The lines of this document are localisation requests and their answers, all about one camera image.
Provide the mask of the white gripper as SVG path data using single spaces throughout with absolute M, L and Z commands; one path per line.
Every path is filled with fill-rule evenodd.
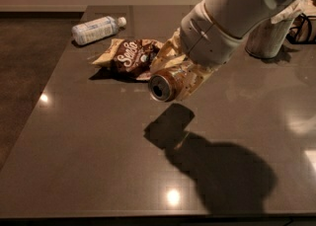
M 162 45 L 150 65 L 150 73 L 179 64 L 186 55 L 194 63 L 186 69 L 183 88 L 177 96 L 178 101 L 183 101 L 217 71 L 218 66 L 229 61 L 241 42 L 241 38 L 230 36 L 218 26 L 201 1 Z

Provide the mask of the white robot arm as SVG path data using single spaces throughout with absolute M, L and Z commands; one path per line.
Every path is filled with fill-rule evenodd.
M 202 0 L 153 60 L 148 89 L 159 102 L 182 101 L 229 61 L 247 33 L 295 0 Z

